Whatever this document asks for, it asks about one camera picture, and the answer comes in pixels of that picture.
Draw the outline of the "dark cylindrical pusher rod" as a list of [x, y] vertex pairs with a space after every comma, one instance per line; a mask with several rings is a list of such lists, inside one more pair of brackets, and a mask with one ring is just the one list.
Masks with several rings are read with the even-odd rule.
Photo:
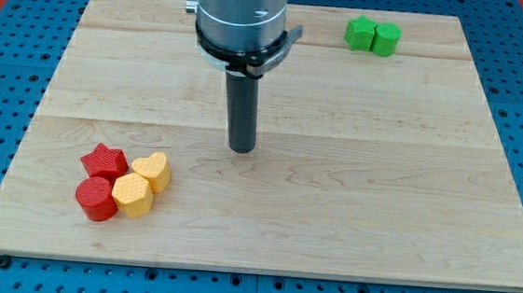
[[226, 74], [226, 83], [229, 147], [246, 154], [256, 145], [258, 80]]

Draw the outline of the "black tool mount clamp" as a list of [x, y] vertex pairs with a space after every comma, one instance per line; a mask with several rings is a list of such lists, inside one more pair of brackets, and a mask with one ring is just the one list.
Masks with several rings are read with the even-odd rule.
[[295, 42], [303, 35], [304, 27], [298, 25], [289, 32], [283, 31], [278, 39], [256, 51], [236, 51], [221, 48], [195, 25], [200, 55], [212, 68], [234, 75], [260, 79], [280, 65]]

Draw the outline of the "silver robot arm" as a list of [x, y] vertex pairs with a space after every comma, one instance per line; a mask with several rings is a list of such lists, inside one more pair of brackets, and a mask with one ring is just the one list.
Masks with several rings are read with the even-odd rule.
[[247, 154], [256, 146], [259, 80], [280, 65], [303, 35], [287, 31], [287, 0], [193, 0], [197, 43], [208, 63], [225, 73], [228, 145]]

